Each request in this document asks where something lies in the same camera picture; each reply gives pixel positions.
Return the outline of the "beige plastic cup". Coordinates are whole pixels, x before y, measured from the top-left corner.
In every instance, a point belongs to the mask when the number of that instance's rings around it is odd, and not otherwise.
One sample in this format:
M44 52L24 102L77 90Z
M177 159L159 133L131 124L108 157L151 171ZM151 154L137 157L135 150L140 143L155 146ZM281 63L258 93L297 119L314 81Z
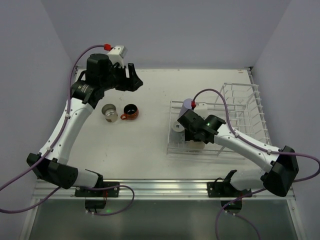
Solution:
M206 144L201 141L191 140L187 142L186 146L190 152L199 152L205 148Z

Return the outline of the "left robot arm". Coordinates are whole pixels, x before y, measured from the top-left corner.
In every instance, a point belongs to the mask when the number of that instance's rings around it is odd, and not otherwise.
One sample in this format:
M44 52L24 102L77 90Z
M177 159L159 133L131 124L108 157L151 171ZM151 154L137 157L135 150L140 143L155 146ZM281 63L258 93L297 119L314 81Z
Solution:
M37 178L63 189L101 188L101 174L68 165L72 147L106 91L134 92L142 85L133 63L121 66L119 61L112 61L110 54L91 54L86 70L70 87L64 112L51 136L38 153L30 153L26 159Z

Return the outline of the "lavender plastic cup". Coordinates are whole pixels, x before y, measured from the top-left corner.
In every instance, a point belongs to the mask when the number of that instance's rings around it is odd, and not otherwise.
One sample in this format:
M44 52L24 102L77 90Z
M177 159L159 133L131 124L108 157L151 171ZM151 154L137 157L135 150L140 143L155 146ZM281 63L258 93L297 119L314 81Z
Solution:
M180 118L187 110L193 110L196 106L192 98L187 98L183 101L178 117Z

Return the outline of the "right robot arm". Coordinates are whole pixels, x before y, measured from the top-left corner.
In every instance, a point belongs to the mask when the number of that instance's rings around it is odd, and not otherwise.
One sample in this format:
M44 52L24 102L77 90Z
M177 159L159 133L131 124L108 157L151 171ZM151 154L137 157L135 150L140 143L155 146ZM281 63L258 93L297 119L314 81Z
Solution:
M177 121L194 140L226 147L259 167L258 170L231 170L223 182L218 183L218 192L231 196L247 189L265 188L279 197L287 195L299 172L291 147L279 149L265 144L233 129L220 117L202 118L190 109Z

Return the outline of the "orange ceramic mug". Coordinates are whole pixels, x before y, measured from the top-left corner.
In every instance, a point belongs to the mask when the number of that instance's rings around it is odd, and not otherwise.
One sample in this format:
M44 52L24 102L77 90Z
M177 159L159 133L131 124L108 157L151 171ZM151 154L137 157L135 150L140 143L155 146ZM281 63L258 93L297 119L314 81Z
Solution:
M120 116L121 120L135 120L139 116L139 109L135 104L127 104L123 108L123 114Z

